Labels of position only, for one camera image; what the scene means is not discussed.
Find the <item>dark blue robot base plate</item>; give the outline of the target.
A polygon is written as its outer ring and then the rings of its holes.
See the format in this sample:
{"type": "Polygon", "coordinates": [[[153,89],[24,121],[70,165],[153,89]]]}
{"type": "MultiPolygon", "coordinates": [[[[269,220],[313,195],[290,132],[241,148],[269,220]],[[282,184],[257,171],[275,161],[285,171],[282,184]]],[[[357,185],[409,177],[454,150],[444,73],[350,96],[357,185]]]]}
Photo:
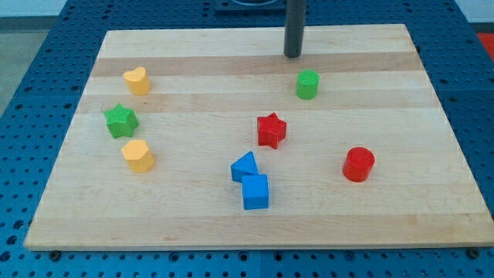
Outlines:
{"type": "Polygon", "coordinates": [[[284,12],[286,0],[213,0],[217,14],[284,12]]]}

